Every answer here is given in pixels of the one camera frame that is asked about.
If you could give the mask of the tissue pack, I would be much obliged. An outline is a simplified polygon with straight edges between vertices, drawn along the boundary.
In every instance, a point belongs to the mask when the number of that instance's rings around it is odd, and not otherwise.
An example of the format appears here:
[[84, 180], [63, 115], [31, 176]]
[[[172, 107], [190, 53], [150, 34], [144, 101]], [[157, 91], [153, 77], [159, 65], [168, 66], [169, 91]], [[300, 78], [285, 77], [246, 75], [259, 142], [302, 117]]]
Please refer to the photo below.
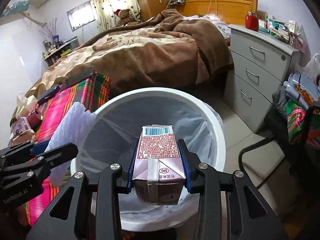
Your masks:
[[30, 112], [32, 112], [37, 104], [37, 98], [34, 95], [29, 96], [28, 98], [19, 92], [17, 95], [17, 111], [15, 118], [18, 117], [27, 117]]

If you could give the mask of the cluttered side desk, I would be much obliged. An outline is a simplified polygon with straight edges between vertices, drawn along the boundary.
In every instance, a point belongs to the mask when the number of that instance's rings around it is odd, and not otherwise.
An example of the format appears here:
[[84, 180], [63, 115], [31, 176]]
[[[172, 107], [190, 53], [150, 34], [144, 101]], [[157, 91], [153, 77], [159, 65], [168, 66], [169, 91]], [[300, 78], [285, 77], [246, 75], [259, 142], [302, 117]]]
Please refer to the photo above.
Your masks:
[[78, 37], [75, 36], [64, 43], [57, 44], [51, 51], [44, 53], [44, 61], [47, 63], [48, 67], [50, 67], [57, 62], [58, 59], [71, 53], [75, 48], [78, 48], [78, 46]]

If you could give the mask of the orange wooden headboard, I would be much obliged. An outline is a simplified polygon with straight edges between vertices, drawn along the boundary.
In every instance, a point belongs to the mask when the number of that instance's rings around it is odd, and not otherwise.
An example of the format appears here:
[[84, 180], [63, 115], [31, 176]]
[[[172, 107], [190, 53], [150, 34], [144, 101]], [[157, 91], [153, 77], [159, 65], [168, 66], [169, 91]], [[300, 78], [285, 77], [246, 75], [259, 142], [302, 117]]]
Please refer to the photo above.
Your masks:
[[258, 0], [185, 0], [176, 10], [183, 16], [217, 16], [227, 24], [245, 25], [249, 11], [257, 12]]

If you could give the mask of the boxes on cabinet top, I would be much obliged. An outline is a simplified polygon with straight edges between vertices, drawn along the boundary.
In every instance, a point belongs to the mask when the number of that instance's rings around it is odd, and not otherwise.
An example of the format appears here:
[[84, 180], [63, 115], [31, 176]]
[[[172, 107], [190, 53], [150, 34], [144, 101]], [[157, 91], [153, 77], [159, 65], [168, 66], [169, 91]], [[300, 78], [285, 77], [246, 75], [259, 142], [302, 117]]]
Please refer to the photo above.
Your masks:
[[303, 54], [307, 52], [309, 47], [303, 26], [298, 25], [296, 21], [289, 20], [288, 22], [283, 22], [266, 14], [264, 20], [259, 19], [259, 30], [270, 34], [272, 37], [301, 51]]

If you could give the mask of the red canister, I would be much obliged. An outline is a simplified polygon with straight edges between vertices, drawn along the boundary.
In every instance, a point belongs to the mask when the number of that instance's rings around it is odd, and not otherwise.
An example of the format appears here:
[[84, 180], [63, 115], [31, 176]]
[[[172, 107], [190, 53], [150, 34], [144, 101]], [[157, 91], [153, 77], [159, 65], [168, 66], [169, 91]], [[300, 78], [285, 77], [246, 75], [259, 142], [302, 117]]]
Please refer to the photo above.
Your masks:
[[247, 13], [245, 18], [245, 27], [253, 31], [259, 30], [259, 19], [255, 12], [249, 11]]

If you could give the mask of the dried branches in vase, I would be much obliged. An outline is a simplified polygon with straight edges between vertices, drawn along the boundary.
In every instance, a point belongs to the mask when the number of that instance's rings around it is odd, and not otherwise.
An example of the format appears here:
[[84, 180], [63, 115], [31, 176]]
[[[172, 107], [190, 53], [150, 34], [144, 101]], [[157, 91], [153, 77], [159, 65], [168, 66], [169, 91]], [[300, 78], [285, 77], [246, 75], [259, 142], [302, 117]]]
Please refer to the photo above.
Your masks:
[[40, 33], [50, 38], [54, 43], [59, 42], [59, 36], [57, 35], [57, 18], [53, 18], [46, 23], [40, 30]]

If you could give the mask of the grey three-drawer cabinet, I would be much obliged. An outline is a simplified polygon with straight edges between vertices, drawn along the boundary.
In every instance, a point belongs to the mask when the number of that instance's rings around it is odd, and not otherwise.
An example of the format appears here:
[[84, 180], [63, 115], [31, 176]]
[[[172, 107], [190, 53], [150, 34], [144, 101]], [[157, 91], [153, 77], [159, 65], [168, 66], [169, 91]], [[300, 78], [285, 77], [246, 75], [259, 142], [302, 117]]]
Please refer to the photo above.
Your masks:
[[223, 99], [254, 133], [272, 107], [272, 95], [300, 61], [301, 52], [274, 37], [230, 24], [229, 71]]

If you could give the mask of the small wall window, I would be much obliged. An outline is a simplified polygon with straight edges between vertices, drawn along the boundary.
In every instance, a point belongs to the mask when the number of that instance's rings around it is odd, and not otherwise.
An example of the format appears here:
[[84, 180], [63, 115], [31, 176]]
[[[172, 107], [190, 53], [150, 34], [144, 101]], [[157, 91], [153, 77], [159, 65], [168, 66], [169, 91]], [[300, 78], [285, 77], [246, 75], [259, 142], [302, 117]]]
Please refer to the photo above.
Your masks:
[[69, 25], [72, 31], [82, 28], [95, 21], [94, 10], [91, 2], [87, 1], [67, 12]]

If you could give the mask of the brown fleece bed blanket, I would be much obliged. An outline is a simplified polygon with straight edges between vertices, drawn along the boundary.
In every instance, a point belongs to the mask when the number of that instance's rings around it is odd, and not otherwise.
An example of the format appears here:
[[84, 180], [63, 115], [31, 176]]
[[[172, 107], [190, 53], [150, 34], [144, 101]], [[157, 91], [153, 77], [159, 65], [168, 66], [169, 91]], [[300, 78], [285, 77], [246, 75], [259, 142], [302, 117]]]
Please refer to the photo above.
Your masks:
[[26, 96], [39, 97], [90, 68], [107, 77], [106, 92], [92, 105], [97, 109], [135, 89], [186, 89], [205, 83], [233, 68], [233, 60], [212, 22], [167, 9], [149, 21], [102, 31], [50, 66]]

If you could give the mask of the black tablet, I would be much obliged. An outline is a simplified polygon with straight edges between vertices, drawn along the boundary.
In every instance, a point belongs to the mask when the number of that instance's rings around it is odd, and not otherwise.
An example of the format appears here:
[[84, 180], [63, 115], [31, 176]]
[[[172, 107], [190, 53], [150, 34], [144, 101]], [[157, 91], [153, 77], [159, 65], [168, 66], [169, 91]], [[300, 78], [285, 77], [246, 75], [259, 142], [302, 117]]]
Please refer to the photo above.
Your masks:
[[95, 69], [95, 67], [92, 66], [92, 67], [76, 74], [75, 76], [68, 78], [67, 80], [65, 80], [63, 82], [63, 84], [60, 87], [60, 90], [68, 89], [69, 87], [72, 87], [72, 86], [80, 83], [81, 81], [84, 81], [87, 78], [90, 78], [94, 74], [94, 69]]

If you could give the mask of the dark blue glasses case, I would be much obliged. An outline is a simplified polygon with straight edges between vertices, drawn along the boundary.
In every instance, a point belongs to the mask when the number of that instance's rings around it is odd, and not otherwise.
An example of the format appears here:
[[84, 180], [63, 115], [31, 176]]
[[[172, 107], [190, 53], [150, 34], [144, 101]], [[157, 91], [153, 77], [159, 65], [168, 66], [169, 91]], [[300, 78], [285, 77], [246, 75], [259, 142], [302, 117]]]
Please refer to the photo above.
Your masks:
[[37, 100], [37, 104], [40, 106], [47, 102], [49, 99], [53, 98], [60, 91], [59, 85], [52, 86], [49, 90], [45, 91]]

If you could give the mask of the black chair frame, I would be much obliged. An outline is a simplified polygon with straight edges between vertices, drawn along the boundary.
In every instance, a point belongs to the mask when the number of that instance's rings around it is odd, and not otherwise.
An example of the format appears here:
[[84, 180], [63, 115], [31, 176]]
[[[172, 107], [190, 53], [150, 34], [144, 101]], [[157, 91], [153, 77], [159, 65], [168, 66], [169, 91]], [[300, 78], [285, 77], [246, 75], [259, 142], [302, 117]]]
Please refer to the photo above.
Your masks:
[[319, 165], [319, 76], [312, 82], [303, 74], [291, 74], [272, 99], [264, 118], [272, 134], [240, 151], [240, 171], [247, 174], [242, 161], [245, 153], [276, 141], [291, 164], [291, 175], [303, 180], [309, 174], [307, 165]]

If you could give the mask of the pink plaid table cloth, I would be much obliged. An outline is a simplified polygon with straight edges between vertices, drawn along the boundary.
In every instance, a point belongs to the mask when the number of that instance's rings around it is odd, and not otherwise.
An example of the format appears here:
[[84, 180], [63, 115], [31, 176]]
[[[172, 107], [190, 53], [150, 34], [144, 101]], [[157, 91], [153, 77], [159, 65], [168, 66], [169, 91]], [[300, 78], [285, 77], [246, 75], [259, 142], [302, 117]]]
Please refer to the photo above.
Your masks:
[[[52, 99], [40, 106], [43, 116], [42, 123], [35, 134], [37, 142], [49, 140], [72, 104], [79, 102], [94, 112], [108, 101], [111, 79], [99, 73], [79, 82], [78, 84], [59, 91]], [[41, 213], [60, 191], [47, 178], [42, 183], [44, 192], [25, 204], [28, 222], [34, 225]]]

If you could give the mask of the pink milk carton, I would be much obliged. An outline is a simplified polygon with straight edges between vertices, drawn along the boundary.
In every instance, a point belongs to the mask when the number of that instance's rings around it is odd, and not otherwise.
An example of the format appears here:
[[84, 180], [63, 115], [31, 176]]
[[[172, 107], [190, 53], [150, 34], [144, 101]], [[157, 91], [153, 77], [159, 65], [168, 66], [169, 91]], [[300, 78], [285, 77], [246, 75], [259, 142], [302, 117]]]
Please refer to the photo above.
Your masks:
[[132, 180], [141, 202], [178, 204], [185, 172], [172, 125], [142, 127]]
[[26, 117], [19, 116], [11, 130], [10, 145], [17, 145], [26, 141], [32, 141], [34, 131]]

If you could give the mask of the red drink can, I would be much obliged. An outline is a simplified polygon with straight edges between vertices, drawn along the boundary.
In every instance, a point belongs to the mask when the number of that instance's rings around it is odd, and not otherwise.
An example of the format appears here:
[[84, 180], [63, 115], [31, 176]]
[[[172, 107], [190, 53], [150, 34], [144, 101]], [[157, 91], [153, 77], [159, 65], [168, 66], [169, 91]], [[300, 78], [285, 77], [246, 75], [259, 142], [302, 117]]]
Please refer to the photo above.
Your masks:
[[42, 115], [38, 108], [34, 109], [27, 116], [27, 121], [31, 129], [36, 129], [40, 126], [42, 122]]

